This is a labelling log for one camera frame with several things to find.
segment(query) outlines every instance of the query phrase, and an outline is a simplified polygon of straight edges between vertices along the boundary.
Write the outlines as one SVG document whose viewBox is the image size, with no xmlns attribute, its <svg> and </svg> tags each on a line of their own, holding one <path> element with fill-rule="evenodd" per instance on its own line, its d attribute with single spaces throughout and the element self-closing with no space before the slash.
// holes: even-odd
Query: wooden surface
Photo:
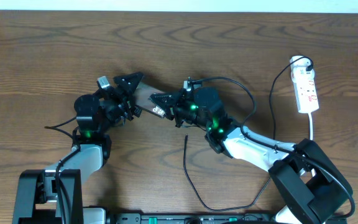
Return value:
<svg viewBox="0 0 358 224">
<path fill-rule="evenodd" d="M 146 82 L 165 91 L 188 76 L 239 80 L 259 106 L 247 125 L 271 136 L 268 93 L 296 54 L 314 60 L 320 104 L 313 113 L 315 140 L 351 183 L 357 209 L 349 223 L 358 223 L 358 15 L 0 11 L 0 223 L 11 222 L 20 173 L 69 151 L 66 136 L 43 126 L 72 118 L 74 101 L 94 92 L 98 77 L 143 71 Z M 242 118 L 251 111 L 242 90 L 212 85 L 219 86 L 230 114 Z M 273 103 L 277 139 L 307 137 L 308 118 L 297 113 L 289 71 L 278 80 Z M 248 204 L 268 177 L 215 154 L 201 130 L 177 129 L 151 114 L 109 133 L 111 158 L 83 186 L 84 206 L 206 212 L 182 170 L 186 133 L 189 173 L 211 207 Z M 283 206 L 271 183 L 251 210 Z"/>
</svg>

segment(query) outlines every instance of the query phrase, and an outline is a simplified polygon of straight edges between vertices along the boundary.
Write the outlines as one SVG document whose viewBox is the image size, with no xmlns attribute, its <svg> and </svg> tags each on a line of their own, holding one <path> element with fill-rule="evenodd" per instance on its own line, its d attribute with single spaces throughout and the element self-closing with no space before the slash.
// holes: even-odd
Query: white background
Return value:
<svg viewBox="0 0 358 224">
<path fill-rule="evenodd" d="M 0 0 L 0 9 L 358 13 L 358 0 Z"/>
</svg>

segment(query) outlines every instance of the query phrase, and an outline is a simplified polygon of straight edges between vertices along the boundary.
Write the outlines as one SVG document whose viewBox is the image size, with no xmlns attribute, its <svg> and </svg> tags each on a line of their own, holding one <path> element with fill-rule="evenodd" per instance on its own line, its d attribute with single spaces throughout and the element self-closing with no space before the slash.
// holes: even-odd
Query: white cord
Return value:
<svg viewBox="0 0 358 224">
<path fill-rule="evenodd" d="M 308 113 L 309 115 L 309 139 L 313 140 L 313 119 L 311 117 L 311 112 Z"/>
</svg>

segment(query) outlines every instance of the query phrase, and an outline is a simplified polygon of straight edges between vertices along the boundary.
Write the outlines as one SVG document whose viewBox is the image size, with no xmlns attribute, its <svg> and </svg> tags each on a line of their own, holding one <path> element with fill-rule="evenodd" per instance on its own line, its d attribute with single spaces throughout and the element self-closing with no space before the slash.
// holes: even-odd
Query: wood grain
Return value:
<svg viewBox="0 0 358 224">
<path fill-rule="evenodd" d="M 188 76 L 230 77 L 258 101 L 250 128 L 270 136 L 267 95 L 296 54 L 315 62 L 315 139 L 351 183 L 357 209 L 349 223 L 358 223 L 358 14 L 0 11 L 0 223 L 11 222 L 20 173 L 42 169 L 68 152 L 66 136 L 42 127 L 73 117 L 73 102 L 95 91 L 96 78 L 143 71 L 146 82 L 167 91 Z M 288 74 L 278 80 L 273 97 L 277 138 L 299 142 L 307 137 L 308 122 L 296 112 Z M 219 85 L 230 114 L 241 118 L 250 112 L 240 89 L 211 85 Z M 215 154 L 199 129 L 177 129 L 144 113 L 110 131 L 111 158 L 83 186 L 84 206 L 206 212 L 182 171 L 186 133 L 189 173 L 206 203 L 249 203 L 266 173 Z M 252 210 L 277 212 L 283 205 L 270 184 Z M 348 210 L 349 204 L 341 208 Z"/>
</svg>

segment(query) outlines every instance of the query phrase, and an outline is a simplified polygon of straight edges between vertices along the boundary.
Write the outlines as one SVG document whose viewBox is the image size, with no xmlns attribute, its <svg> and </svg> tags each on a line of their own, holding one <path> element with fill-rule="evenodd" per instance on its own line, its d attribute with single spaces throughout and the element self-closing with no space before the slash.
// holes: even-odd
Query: power strip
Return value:
<svg viewBox="0 0 358 224">
<path fill-rule="evenodd" d="M 302 56 L 291 58 L 292 63 Z M 295 89 L 296 105 L 299 113 L 311 113 L 316 111 L 318 106 L 316 86 L 314 84 L 314 69 L 306 71 L 307 66 L 311 64 L 307 58 L 291 64 L 291 79 Z"/>
</svg>

